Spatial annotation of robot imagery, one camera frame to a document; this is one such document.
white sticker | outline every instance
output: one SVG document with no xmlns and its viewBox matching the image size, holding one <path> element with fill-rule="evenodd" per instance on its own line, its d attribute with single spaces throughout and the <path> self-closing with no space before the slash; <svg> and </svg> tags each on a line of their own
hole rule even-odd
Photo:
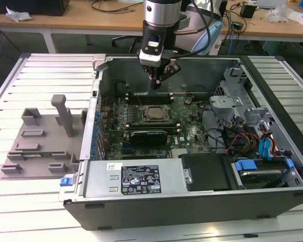
<svg viewBox="0 0 303 242">
<path fill-rule="evenodd" d="M 121 170 L 122 163 L 108 163 L 107 170 Z"/>
</svg>

office chair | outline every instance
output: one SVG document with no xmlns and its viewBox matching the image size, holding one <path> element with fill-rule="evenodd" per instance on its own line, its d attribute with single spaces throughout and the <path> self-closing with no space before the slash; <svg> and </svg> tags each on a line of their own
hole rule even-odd
<svg viewBox="0 0 303 242">
<path fill-rule="evenodd" d="M 142 36 L 131 36 L 131 35 L 123 35 L 123 36 L 119 36 L 116 38 L 113 38 L 111 41 L 111 46 L 112 47 L 116 47 L 116 40 L 121 40 L 121 39 L 131 39 L 134 38 L 133 43 L 129 49 L 129 53 L 131 54 L 132 51 L 135 49 L 136 43 L 140 43 Z"/>
</svg>

blue latch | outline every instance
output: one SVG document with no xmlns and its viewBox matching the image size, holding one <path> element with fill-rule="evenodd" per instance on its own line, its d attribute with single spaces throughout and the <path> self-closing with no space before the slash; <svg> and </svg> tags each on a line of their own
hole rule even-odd
<svg viewBox="0 0 303 242">
<path fill-rule="evenodd" d="M 294 163 L 293 163 L 293 161 L 291 160 L 291 159 L 286 159 L 286 164 L 288 165 L 288 168 L 292 168 L 292 167 L 294 167 Z"/>
<path fill-rule="evenodd" d="M 61 178 L 61 181 L 60 181 L 60 186 L 61 187 L 69 187 L 69 186 L 72 186 L 72 178 L 71 177 L 63 177 Z"/>
<path fill-rule="evenodd" d="M 238 171 L 240 170 L 257 170 L 257 166 L 254 160 L 238 160 L 236 163 L 236 168 Z"/>
</svg>

power supply label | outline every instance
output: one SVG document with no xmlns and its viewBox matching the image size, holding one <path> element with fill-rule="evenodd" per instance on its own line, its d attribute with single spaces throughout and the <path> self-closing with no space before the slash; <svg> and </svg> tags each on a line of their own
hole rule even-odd
<svg viewBox="0 0 303 242">
<path fill-rule="evenodd" d="M 121 167 L 121 193 L 123 195 L 161 192 L 161 178 L 158 165 Z"/>
</svg>

black plastic cover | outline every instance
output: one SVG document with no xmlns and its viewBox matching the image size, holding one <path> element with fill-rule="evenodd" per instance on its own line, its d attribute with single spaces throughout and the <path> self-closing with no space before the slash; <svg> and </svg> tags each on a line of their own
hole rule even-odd
<svg viewBox="0 0 303 242">
<path fill-rule="evenodd" d="M 184 154 L 184 169 L 189 169 L 192 184 L 188 191 L 224 191 L 239 189 L 231 168 L 230 156 L 225 154 Z"/>
</svg>

